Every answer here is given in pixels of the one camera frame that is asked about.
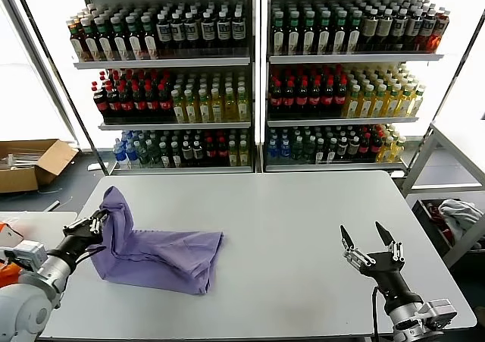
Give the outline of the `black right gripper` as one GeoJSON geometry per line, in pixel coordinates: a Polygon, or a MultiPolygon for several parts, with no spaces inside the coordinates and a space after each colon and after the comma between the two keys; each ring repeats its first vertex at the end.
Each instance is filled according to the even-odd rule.
{"type": "Polygon", "coordinates": [[[401,275],[405,264],[402,242],[396,241],[378,221],[375,222],[375,225],[388,252],[370,253],[369,255],[363,253],[355,246],[345,227],[340,225],[344,248],[343,257],[362,275],[373,278],[377,282],[377,287],[385,299],[386,314],[410,303],[423,304],[421,297],[409,289],[401,275]]]}

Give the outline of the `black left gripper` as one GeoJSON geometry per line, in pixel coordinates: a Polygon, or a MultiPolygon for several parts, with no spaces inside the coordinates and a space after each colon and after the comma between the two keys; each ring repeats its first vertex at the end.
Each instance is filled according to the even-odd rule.
{"type": "Polygon", "coordinates": [[[102,244],[102,230],[108,219],[106,211],[96,211],[90,217],[64,226],[64,239],[54,249],[48,250],[47,255],[59,258],[74,271],[84,259],[106,249],[102,244]]]}

